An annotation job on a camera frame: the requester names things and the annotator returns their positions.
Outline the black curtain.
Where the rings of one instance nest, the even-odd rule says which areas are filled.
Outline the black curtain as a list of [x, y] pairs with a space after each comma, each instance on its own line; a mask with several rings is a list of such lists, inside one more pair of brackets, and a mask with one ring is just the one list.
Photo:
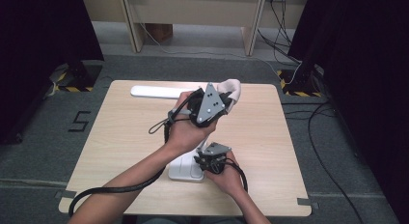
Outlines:
[[409, 224], [409, 0], [307, 0], [290, 55], [324, 80], [400, 224]]
[[83, 0], [0, 0], [0, 145], [18, 140], [56, 68], [102, 58]]

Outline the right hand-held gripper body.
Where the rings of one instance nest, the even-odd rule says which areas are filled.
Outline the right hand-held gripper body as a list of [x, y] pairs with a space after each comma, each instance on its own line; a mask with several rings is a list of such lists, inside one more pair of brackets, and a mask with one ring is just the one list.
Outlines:
[[227, 161], [227, 152], [232, 148], [213, 142], [207, 148], [200, 152], [200, 157], [204, 159], [208, 172], [212, 174], [221, 174]]

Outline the striped black stand base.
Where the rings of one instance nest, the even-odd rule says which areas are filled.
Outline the striped black stand base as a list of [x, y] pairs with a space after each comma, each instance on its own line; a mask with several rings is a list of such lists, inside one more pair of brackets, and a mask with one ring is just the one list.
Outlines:
[[90, 92], [101, 73], [102, 65], [82, 65], [78, 70], [70, 66], [56, 70], [53, 87], [57, 91], [80, 93]]
[[318, 85], [311, 73], [300, 74], [296, 70], [278, 70], [280, 86], [287, 96], [321, 97]]

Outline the person's right hand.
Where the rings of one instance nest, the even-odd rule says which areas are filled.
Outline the person's right hand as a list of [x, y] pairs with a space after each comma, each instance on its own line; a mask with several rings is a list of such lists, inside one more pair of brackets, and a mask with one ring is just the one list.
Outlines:
[[220, 174], [213, 174], [205, 171], [205, 176], [213, 181], [221, 191], [230, 195], [232, 198], [239, 197], [246, 194], [242, 185], [241, 176], [239, 172], [232, 166], [236, 164], [233, 152], [227, 152], [228, 164]]

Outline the brown box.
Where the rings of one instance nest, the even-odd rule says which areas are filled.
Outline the brown box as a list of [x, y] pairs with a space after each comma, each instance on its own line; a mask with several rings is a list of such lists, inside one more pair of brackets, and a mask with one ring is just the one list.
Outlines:
[[158, 42], [164, 42], [173, 35], [172, 24], [147, 23], [147, 31]]

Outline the grey tape strip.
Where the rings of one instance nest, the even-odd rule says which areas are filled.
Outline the grey tape strip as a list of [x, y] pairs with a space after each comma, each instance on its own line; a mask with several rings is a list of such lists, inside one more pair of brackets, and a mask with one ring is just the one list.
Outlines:
[[297, 198], [297, 204], [299, 206], [309, 206], [313, 210], [318, 210], [319, 209], [319, 203], [313, 202], [309, 198]]

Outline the white desk lamp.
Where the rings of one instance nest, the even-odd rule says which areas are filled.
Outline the white desk lamp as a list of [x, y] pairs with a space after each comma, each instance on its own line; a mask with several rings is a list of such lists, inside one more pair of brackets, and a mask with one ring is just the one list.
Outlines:
[[[136, 85], [131, 88], [130, 94], [137, 98], [178, 99], [182, 92], [187, 92], [187, 89]], [[205, 176], [194, 157], [205, 148], [205, 144], [206, 138], [196, 149], [174, 159], [169, 166], [169, 178], [173, 181], [201, 182]]]

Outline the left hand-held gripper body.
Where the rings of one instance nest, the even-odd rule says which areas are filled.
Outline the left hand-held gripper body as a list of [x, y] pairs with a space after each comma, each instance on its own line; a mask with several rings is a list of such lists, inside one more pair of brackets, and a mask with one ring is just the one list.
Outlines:
[[190, 111], [189, 118], [197, 127], [208, 127], [212, 122], [219, 119], [224, 113], [225, 104], [211, 82], [205, 90], [198, 89], [188, 100], [187, 108]]

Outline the person's left hand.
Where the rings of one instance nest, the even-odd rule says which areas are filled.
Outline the person's left hand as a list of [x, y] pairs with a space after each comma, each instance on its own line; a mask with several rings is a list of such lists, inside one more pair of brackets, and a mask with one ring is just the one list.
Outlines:
[[181, 155], [192, 151], [203, 140], [206, 139], [217, 126], [217, 122], [211, 123], [208, 127], [197, 127], [188, 115], [178, 113], [176, 121], [170, 127], [170, 136], [164, 149], [172, 154]]

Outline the beige cloth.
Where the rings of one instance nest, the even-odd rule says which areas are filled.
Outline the beige cloth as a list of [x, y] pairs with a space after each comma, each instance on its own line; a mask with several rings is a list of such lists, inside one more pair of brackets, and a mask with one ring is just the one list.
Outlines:
[[241, 95], [241, 83], [238, 79], [228, 79], [217, 85], [217, 92], [219, 96], [221, 93], [231, 92], [230, 98], [232, 99], [233, 106], [237, 104]]

